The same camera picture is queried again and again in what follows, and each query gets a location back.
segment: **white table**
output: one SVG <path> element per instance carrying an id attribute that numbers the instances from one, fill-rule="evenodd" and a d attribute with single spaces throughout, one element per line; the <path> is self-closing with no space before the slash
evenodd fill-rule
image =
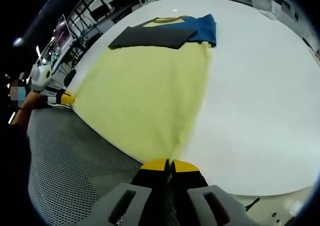
<path id="1" fill-rule="evenodd" d="M 202 108 L 180 158 L 209 184 L 239 195 L 276 195 L 313 184 L 320 169 L 320 68 L 289 28 L 227 0 L 163 0 L 123 18 L 83 56 L 80 85 L 126 27 L 155 17 L 212 14 L 217 47 Z"/>

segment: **gray mesh floor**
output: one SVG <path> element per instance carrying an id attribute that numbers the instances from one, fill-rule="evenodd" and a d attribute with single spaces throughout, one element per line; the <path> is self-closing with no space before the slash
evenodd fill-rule
<path id="1" fill-rule="evenodd" d="M 131 182 L 141 166 L 71 109 L 34 110 L 28 135 L 29 194 L 48 225 L 85 218 L 95 201 L 120 183 Z"/>

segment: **person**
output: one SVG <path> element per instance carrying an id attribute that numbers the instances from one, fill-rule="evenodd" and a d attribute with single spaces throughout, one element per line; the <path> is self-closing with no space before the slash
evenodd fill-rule
<path id="1" fill-rule="evenodd" d="M 29 172 L 31 165 L 31 150 L 27 137 L 27 128 L 33 109 L 41 108 L 45 98 L 35 91 L 30 91 L 19 107 L 6 136 L 9 145 L 3 147 L 4 157 L 4 202 L 10 221 L 20 222 L 21 225 L 45 225 L 34 209 L 28 192 Z"/>

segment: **yellow cloth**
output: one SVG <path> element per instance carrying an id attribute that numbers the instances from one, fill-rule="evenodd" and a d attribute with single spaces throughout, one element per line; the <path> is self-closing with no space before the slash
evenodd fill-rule
<path id="1" fill-rule="evenodd" d="M 139 161 L 177 158 L 202 104 L 209 61 L 207 42 L 185 43 L 179 50 L 107 49 L 83 80 L 74 108 Z"/>

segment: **person's arm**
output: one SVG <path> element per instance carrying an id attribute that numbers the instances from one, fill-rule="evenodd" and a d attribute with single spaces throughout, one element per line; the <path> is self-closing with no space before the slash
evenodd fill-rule
<path id="1" fill-rule="evenodd" d="M 33 109 L 39 108 L 45 103 L 45 99 L 40 93 L 35 91 L 30 91 L 26 96 L 24 102 L 17 111 L 15 117 L 13 118 L 11 125 L 19 125 L 21 128 L 27 130 L 28 123 L 31 116 L 31 111 Z"/>

